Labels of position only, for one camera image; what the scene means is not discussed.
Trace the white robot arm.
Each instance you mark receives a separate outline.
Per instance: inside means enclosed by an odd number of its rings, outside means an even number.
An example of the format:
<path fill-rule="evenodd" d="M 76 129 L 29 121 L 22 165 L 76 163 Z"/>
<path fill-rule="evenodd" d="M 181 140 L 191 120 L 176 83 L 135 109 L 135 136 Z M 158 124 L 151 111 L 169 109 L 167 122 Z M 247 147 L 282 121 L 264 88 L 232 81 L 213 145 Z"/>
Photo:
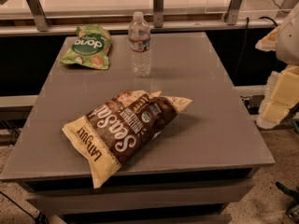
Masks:
<path fill-rule="evenodd" d="M 272 72 L 264 89 L 256 123 L 273 129 L 287 118 L 299 104 L 299 5 L 283 22 L 259 40 L 255 48 L 274 51 L 279 61 L 287 64 L 281 72 Z"/>

